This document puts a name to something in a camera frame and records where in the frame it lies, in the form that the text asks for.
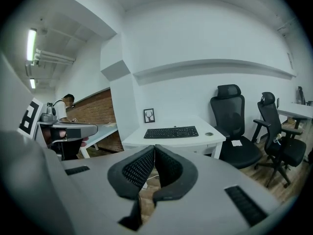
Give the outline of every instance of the pipe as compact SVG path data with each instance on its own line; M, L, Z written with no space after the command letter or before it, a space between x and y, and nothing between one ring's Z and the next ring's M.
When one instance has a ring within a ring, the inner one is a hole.
M44 77L32 77L36 80L59 80L58 78L44 78Z
M66 59L66 58L61 58L61 57L53 57L53 56L48 56L44 54L39 54L40 58L48 58L48 59L53 59L61 62L73 62L72 60Z
M73 61L73 62L75 61L75 58L63 56L63 55L56 54L56 53L49 52L49 51L45 51L45 50L36 49L36 52L39 53L39 54L41 54L41 53L42 54L46 54L48 56L60 57L60 58L63 58L63 59L68 59L68 60Z
M54 64L62 64L62 65L72 65L74 63L74 62L65 63L65 62L51 61L51 60L45 60L45 59L34 59L34 61L42 61L42 62L46 62L46 63L54 63Z

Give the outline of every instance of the paper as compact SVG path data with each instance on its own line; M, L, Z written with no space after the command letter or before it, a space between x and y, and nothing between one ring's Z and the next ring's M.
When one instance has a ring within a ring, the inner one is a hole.
M143 187L142 187L143 189L146 189L146 188L148 188L148 184L147 184L147 182L145 182L145 184L143 185Z
M232 140L231 142L232 142L233 146L243 146L241 144L240 140Z

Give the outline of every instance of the chair headrest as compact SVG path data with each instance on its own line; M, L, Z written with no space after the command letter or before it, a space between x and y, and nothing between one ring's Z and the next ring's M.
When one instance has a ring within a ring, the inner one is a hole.
M263 105L269 105L275 103L275 96L272 92L263 92L261 102Z
M238 87L238 85L235 84L219 85L217 89L218 89L217 93L218 98L230 98L241 95L240 88Z

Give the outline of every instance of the chair armrest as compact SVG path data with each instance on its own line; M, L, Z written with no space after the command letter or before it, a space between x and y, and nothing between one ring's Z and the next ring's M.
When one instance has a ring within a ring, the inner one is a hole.
M282 127L282 131L285 132L286 134L292 134L292 135L301 135L302 134L302 130L294 129L294 128Z
M215 126L215 130L220 132L226 139L230 138L230 135L220 126Z
M294 116L294 117L292 117L292 119L293 120L296 120L296 121L301 121L301 120L307 120L308 118L307 117L296 117L296 116Z
M261 126L264 126L266 128L270 127L270 123L267 123L267 122L260 120L260 119L254 119L253 122L260 124Z

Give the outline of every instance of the brick wall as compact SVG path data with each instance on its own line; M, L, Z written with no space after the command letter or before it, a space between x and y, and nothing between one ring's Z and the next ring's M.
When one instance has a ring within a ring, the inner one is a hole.
M111 91L100 92L75 104L75 108L67 109L67 118L69 120L76 118L80 123L106 124L116 122ZM98 147L106 150L123 151L118 131L97 144Z

